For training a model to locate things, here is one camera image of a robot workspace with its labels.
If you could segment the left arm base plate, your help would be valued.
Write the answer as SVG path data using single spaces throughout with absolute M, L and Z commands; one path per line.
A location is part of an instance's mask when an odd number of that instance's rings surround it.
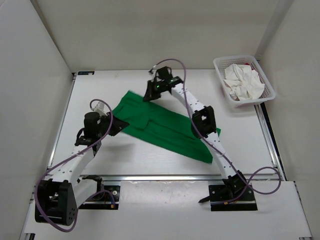
M 99 193 L 90 200 L 84 202 L 80 209 L 82 210 L 118 210 L 121 182 L 120 181 L 104 181 L 104 192 Z

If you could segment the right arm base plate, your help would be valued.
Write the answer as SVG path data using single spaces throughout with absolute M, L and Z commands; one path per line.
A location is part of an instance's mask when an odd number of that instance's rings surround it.
M 243 188 L 232 194 L 225 185 L 209 185 L 209 202 L 212 212 L 257 211 L 258 206 L 252 190 Z

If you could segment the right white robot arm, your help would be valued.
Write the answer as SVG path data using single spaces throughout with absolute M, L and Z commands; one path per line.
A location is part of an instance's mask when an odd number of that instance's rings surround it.
M 147 82 L 147 89 L 143 97 L 144 102 L 157 100 L 162 93 L 169 92 L 183 104 L 191 121 L 191 131 L 200 139 L 211 153 L 216 162 L 224 186 L 220 190 L 221 200 L 216 200 L 216 205 L 228 205 L 241 198 L 247 187 L 244 175 L 229 160 L 228 155 L 220 141 L 214 109 L 210 105 L 202 104 L 185 86 L 184 81 L 172 75 L 168 66 L 157 69 L 155 66 L 149 70 L 152 75 Z

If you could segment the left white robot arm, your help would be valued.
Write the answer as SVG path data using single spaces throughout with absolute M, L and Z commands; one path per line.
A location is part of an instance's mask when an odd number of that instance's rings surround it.
M 92 198 L 100 200 L 105 194 L 99 175 L 81 176 L 85 167 L 98 153 L 104 135 L 114 137 L 130 124 L 108 113 L 88 112 L 71 153 L 72 159 L 42 179 L 35 195 L 34 219 L 38 223 L 53 222 L 70 226 L 76 221 L 79 207 Z

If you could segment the green t shirt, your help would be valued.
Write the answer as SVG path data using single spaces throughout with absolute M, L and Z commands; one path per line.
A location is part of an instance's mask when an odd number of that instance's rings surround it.
M 125 134 L 203 163 L 213 162 L 210 151 L 194 136 L 191 121 L 184 115 L 144 102 L 142 96 L 130 90 L 112 113 L 129 123 L 122 131 Z

